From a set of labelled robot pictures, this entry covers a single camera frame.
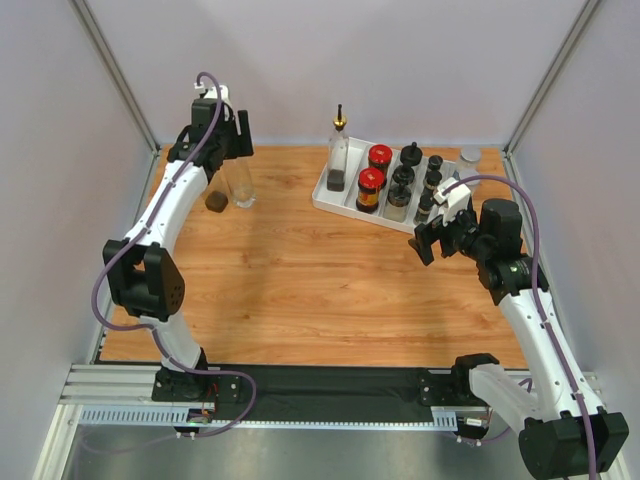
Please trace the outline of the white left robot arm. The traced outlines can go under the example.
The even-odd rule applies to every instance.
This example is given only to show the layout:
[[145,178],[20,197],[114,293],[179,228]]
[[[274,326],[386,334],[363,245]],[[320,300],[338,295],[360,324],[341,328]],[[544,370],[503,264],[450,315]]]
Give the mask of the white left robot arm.
[[103,247],[112,301],[136,319],[135,329],[150,332],[161,352],[151,395],[155,401],[208,403],[218,392],[204,350],[184,318],[186,286],[173,252],[193,204],[223,162],[252,153],[247,111],[235,111],[225,93],[200,94],[142,217],[124,239]]

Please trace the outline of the oil bottle with dark sauce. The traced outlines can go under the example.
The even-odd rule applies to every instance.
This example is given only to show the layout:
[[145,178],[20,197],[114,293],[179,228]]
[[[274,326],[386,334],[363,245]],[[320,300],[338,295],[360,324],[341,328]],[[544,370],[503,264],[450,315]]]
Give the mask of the oil bottle with dark sauce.
[[208,186],[205,207],[211,212],[222,213],[228,204],[228,187],[223,172],[219,170]]

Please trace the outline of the clear oil bottle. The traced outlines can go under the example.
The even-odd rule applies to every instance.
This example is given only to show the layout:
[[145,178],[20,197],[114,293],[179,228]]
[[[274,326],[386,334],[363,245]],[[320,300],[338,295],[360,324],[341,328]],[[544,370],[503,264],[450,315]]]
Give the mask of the clear oil bottle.
[[240,208],[251,208],[256,200],[256,194],[248,160],[246,158],[227,160],[225,169],[233,203]]

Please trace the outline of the silver-top pepper grinder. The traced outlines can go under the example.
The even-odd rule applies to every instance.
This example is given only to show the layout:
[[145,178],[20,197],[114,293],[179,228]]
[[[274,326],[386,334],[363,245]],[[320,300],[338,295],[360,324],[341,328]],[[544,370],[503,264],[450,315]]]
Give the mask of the silver-top pepper grinder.
[[444,159],[440,155],[431,155],[428,158],[427,163],[427,171],[428,172],[439,172],[444,163]]

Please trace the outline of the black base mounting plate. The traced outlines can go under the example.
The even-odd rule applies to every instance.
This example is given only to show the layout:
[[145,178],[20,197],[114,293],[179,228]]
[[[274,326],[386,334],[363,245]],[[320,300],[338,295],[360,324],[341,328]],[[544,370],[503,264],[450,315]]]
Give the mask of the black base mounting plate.
[[227,364],[229,376],[201,376],[166,368],[156,372],[155,402],[214,402],[214,417],[232,420],[257,397],[248,421],[414,423],[432,419],[433,407],[485,410],[482,400],[460,391],[448,372],[409,367],[327,367]]

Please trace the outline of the silver-lid salt shaker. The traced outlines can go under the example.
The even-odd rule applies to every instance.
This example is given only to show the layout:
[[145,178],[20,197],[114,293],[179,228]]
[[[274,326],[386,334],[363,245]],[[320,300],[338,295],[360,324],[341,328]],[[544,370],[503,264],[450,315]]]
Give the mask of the silver-lid salt shaker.
[[464,186],[470,191],[471,197],[474,196],[481,183],[479,172],[473,168],[456,170],[454,172],[453,178],[455,179],[454,187],[457,187],[459,183],[465,180]]
[[482,159],[482,151],[478,147],[466,146],[460,149],[455,162],[455,171],[460,173],[465,170],[476,171]]

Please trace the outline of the black-lid glass condiment jar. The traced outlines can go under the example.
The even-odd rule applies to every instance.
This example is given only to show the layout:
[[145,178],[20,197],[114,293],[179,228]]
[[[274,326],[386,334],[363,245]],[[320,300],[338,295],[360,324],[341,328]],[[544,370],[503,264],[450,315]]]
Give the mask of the black-lid glass condiment jar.
[[403,166],[415,168],[423,158],[423,152],[416,142],[404,146],[400,151],[400,162]]

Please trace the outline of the small dark spice jar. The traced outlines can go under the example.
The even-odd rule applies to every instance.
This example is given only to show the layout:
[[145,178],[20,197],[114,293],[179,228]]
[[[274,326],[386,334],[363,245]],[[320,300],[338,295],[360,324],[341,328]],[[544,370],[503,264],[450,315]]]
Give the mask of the small dark spice jar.
[[428,170],[423,179],[423,194],[432,197],[441,181],[442,174],[440,171]]

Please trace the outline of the aluminium frame post left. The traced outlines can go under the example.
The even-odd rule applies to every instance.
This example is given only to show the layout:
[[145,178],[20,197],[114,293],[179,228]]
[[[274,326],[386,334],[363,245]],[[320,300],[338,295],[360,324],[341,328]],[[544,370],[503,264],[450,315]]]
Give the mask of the aluminium frame post left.
[[121,100],[124,102],[125,107],[138,132],[144,139],[145,144],[153,153],[157,153],[160,150],[160,144],[152,132],[149,122],[146,119],[139,102],[135,98],[129,82],[126,80],[124,72],[117,61],[89,2],[85,0],[70,0],[69,5],[84,29],[88,40],[98,54],[108,77],[116,88]]

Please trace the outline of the aluminium frame post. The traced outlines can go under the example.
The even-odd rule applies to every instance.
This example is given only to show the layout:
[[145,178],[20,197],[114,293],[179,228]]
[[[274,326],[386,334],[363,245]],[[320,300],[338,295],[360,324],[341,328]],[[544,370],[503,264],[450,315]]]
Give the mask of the aluminium frame post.
[[601,4],[601,0],[587,0],[583,2],[576,18],[572,22],[532,98],[504,146],[503,153],[506,156],[511,156],[515,153],[556,81],[562,74],[571,55],[577,48],[581,38],[586,33]]
[[152,132],[149,122],[146,119],[139,102],[135,98],[129,82],[126,80],[124,72],[117,61],[89,2],[85,0],[70,0],[69,5],[84,29],[88,40],[98,54],[108,77],[116,88],[121,100],[124,102],[125,107],[138,132],[144,139],[145,144],[153,153],[157,153],[160,150],[160,144]]

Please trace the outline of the glass jar with white granules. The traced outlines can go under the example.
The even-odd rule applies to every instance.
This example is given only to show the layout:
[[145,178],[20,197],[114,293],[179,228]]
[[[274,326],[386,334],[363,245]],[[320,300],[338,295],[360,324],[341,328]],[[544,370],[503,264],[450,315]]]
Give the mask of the glass jar with white granules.
[[395,184],[388,193],[383,217],[388,220],[403,222],[411,200],[411,191],[406,184]]

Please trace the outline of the red-lid sauce bottle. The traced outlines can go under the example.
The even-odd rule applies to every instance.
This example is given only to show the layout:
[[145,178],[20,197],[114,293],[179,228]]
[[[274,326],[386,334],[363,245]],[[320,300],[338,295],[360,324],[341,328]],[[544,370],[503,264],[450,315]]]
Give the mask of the red-lid sauce bottle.
[[371,214],[377,210],[384,182],[384,174],[375,167],[367,167],[360,171],[357,177],[356,197],[356,208],[359,211]]

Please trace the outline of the aluminium frame post right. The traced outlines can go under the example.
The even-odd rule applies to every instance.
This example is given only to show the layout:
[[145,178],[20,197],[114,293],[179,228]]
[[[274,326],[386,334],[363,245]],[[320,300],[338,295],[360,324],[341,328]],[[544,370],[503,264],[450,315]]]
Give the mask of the aluminium frame post right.
[[586,33],[601,4],[601,0],[587,0],[583,2],[576,18],[572,22],[532,98],[504,146],[503,153],[506,156],[511,156],[515,153],[556,81],[562,74],[571,55],[577,48],[581,38]]

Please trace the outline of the tall bottle with dark sauce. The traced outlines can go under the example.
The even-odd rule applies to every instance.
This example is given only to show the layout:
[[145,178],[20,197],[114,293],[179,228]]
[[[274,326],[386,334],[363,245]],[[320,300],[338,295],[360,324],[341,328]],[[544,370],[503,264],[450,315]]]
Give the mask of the tall bottle with dark sauce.
[[326,186],[329,191],[341,192],[345,188],[345,172],[348,157],[349,138],[345,128],[347,117],[342,111],[342,105],[337,107],[337,114],[333,120],[333,131],[329,142],[329,159],[327,162]]

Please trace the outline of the small black-cap spice jar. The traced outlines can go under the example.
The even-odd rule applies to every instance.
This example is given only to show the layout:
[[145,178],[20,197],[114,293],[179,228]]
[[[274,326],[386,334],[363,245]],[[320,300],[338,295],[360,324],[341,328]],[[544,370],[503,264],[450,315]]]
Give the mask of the small black-cap spice jar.
[[429,194],[424,194],[420,197],[415,215],[414,215],[414,223],[416,225],[421,223],[426,223],[431,214],[431,210],[434,206],[434,199]]

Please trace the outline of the red-lid sauce jar front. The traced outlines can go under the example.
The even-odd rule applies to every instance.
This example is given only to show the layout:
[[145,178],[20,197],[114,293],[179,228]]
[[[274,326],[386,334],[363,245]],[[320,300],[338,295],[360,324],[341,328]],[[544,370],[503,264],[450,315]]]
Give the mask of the red-lid sauce jar front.
[[393,158],[392,149],[384,144],[374,144],[368,150],[368,164],[371,168],[379,170],[384,177],[387,176],[389,166]]

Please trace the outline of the white divided organizer tray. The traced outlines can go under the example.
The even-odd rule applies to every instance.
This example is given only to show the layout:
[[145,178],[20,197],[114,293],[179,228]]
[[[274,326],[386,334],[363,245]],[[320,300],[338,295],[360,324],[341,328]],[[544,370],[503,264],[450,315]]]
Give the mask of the white divided organizer tray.
[[403,214],[396,218],[387,218],[385,209],[389,189],[394,182],[391,179],[392,171],[400,166],[400,151],[391,149],[391,172],[387,175],[387,184],[380,191],[378,208],[372,213],[360,211],[356,207],[359,194],[358,178],[360,172],[368,166],[369,150],[374,146],[373,142],[349,138],[348,157],[345,171],[345,187],[341,192],[333,192],[327,189],[328,168],[325,167],[312,193],[312,203],[315,208],[335,213],[347,218],[358,219],[371,224],[379,225],[392,230],[412,233],[415,228],[413,219],[417,211],[420,195],[423,192],[423,179],[427,173],[429,156],[424,155],[421,162],[414,168],[417,178],[408,186],[411,191],[409,203],[402,207]]

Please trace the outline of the glass jar with brown lumps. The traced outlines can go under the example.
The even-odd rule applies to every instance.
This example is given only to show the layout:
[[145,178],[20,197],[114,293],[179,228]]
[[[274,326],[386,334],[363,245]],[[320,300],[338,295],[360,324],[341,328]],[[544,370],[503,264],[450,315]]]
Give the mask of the glass jar with brown lumps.
[[415,172],[410,166],[400,165],[395,168],[392,174],[392,180],[395,184],[412,186],[415,182]]

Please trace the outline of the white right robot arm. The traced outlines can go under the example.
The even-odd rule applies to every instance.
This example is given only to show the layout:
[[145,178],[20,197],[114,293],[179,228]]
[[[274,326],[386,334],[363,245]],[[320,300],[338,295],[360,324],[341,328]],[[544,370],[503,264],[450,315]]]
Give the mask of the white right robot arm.
[[457,358],[450,390],[464,405],[487,403],[517,434],[522,460],[536,479],[599,475],[608,471],[629,436],[619,412],[608,412],[572,356],[554,311],[544,273],[523,250],[518,205],[489,199],[479,213],[453,217],[430,201],[413,247],[423,264],[443,256],[472,259],[481,284],[509,321],[525,356],[534,393],[524,391],[489,354]]

